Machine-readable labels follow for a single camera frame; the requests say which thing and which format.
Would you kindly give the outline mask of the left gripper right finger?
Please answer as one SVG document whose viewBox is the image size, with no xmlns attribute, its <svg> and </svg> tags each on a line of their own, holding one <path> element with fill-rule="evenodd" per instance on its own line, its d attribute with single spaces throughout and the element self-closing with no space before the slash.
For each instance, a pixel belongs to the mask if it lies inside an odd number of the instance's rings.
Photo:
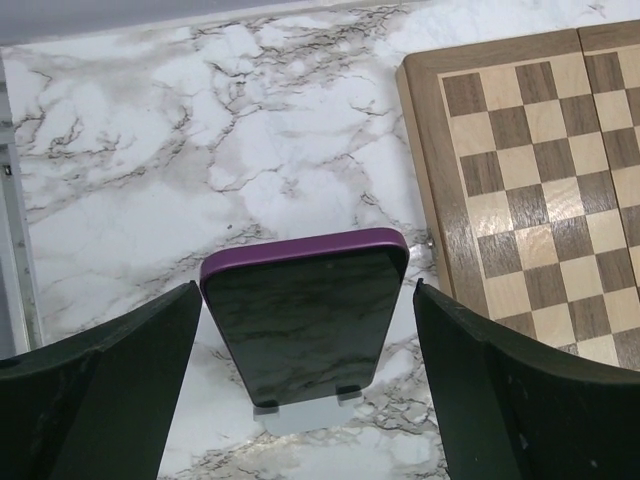
<svg viewBox="0 0 640 480">
<path fill-rule="evenodd" d="M 413 306 L 450 478 L 638 478 L 637 372 L 547 346 L 424 282 Z"/>
</svg>

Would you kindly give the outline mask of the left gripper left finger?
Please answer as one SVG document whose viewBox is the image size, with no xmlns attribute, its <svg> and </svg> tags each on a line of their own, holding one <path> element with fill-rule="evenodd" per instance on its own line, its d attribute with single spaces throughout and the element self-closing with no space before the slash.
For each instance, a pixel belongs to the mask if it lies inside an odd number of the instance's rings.
<svg viewBox="0 0 640 480">
<path fill-rule="evenodd" d="M 154 479 L 202 308 L 184 283 L 1 362 L 4 479 Z"/>
</svg>

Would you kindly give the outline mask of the purple-cased black phone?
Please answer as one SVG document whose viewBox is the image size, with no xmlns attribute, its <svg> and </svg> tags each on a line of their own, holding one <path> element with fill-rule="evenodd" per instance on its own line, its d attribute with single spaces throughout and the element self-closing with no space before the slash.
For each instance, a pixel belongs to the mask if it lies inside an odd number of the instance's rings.
<svg viewBox="0 0 640 480">
<path fill-rule="evenodd" d="M 388 227 L 206 257 L 202 296 L 252 404 L 272 409 L 368 387 L 409 257 Z"/>
</svg>

